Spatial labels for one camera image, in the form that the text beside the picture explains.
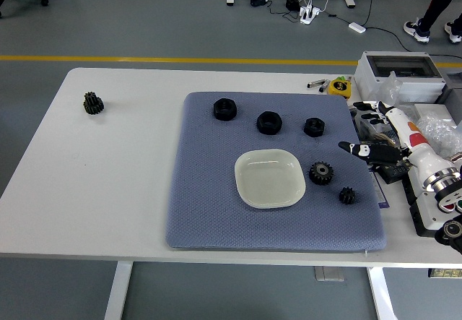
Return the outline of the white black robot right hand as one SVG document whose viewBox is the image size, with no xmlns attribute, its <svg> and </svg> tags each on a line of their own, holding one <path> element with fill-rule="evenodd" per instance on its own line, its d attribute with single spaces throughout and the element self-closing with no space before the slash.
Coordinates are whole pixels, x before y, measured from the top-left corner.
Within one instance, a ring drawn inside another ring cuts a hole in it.
<svg viewBox="0 0 462 320">
<path fill-rule="evenodd" d="M 398 136 L 400 147 L 339 142 L 343 150 L 367 163 L 384 165 L 397 165 L 407 157 L 417 168 L 420 183 L 427 190 L 444 176 L 460 176 L 451 161 L 436 154 L 421 131 L 401 109 L 382 101 L 356 102 L 353 106 L 360 111 L 371 111 L 367 119 L 389 124 Z"/>
</svg>

